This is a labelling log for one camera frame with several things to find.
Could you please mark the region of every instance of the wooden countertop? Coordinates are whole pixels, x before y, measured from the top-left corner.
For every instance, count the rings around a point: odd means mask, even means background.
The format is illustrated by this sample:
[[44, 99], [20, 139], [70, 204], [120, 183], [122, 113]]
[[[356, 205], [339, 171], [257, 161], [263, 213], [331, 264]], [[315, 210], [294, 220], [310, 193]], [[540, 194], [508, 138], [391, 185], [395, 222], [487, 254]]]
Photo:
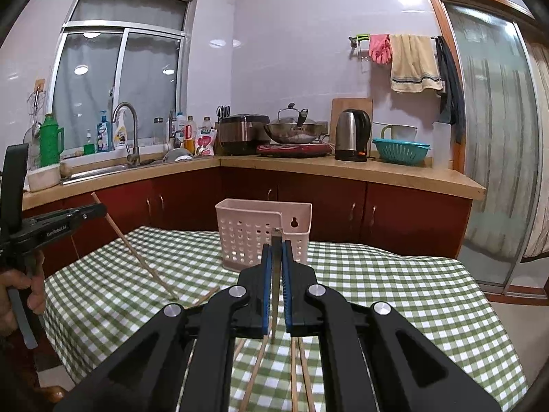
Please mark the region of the wooden countertop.
[[336, 161], [333, 157], [305, 159], [265, 158], [257, 156], [213, 157], [190, 162], [174, 162], [171, 164], [130, 169], [124, 172], [98, 176], [90, 180], [57, 185], [40, 192], [25, 193], [23, 196], [23, 210], [115, 185], [219, 166], [333, 176], [350, 180], [397, 185], [474, 200], [484, 199], [486, 192], [486, 189], [480, 184], [455, 170], [449, 169], [416, 168], [372, 160], [367, 162]]

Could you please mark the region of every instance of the green checkered tablecloth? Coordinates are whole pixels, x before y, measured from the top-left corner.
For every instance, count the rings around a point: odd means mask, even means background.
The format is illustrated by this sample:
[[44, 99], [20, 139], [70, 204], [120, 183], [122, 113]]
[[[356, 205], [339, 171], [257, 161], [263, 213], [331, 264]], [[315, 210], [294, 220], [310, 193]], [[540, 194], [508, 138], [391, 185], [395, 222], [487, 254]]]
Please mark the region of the green checkered tablecloth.
[[[191, 305], [238, 274], [221, 266], [219, 234], [141, 227], [127, 235], [147, 262]], [[385, 300], [397, 308], [500, 403], [503, 411], [525, 394], [526, 379], [498, 316], [469, 272], [456, 260], [406, 258], [356, 244], [311, 242], [308, 262], [320, 283], [351, 302]], [[46, 333], [70, 376], [83, 379], [169, 302], [120, 239], [46, 280]], [[290, 339], [282, 300], [277, 340], [267, 346], [248, 410], [291, 410]], [[317, 338], [304, 338], [316, 410], [323, 403]], [[248, 340], [234, 364], [230, 410], [238, 410], [260, 341]], [[306, 410], [297, 365], [299, 410]]]

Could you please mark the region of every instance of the metal screw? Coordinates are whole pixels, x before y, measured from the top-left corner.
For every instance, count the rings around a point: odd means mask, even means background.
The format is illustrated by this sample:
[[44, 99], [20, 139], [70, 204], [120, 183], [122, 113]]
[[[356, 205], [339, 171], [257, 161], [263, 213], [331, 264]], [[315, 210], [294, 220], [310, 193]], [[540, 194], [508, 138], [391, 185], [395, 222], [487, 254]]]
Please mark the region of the metal screw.
[[326, 293], [326, 289], [319, 285], [318, 283], [315, 283], [314, 285], [311, 285], [308, 288], [309, 294], [312, 294], [313, 296], [323, 296], [324, 293]]
[[168, 318], [175, 318], [181, 313], [181, 307], [177, 304], [169, 304], [164, 307], [164, 314]]
[[229, 288], [229, 294], [232, 297], [242, 297], [246, 294], [246, 288], [241, 285], [235, 285], [234, 287]]
[[386, 314], [389, 314], [391, 312], [391, 305], [389, 305], [387, 302], [377, 302], [377, 304], [374, 305], [374, 311], [377, 314], [385, 316]]

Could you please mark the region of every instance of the towel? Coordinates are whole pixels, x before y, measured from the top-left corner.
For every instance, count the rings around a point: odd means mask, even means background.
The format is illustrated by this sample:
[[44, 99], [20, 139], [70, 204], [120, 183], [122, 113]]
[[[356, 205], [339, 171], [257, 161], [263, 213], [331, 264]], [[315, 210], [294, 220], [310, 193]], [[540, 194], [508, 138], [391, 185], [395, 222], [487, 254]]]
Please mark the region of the towel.
[[391, 89], [420, 93], [426, 88], [443, 89], [431, 39], [423, 35], [390, 35], [393, 50]]
[[391, 62], [393, 51], [389, 42], [389, 34], [370, 34], [369, 55], [375, 63], [380, 65]]

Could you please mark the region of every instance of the dish rack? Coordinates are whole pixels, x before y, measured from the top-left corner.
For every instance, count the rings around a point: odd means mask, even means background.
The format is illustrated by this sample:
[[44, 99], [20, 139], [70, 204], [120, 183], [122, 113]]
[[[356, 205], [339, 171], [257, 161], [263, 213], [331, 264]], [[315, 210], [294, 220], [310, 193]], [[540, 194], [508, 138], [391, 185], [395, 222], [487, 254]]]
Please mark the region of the dish rack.
[[242, 271], [261, 263], [265, 243], [271, 244], [274, 229], [282, 240], [292, 242], [294, 260], [306, 264], [311, 230], [311, 203], [285, 203], [224, 199], [215, 205], [223, 266]]

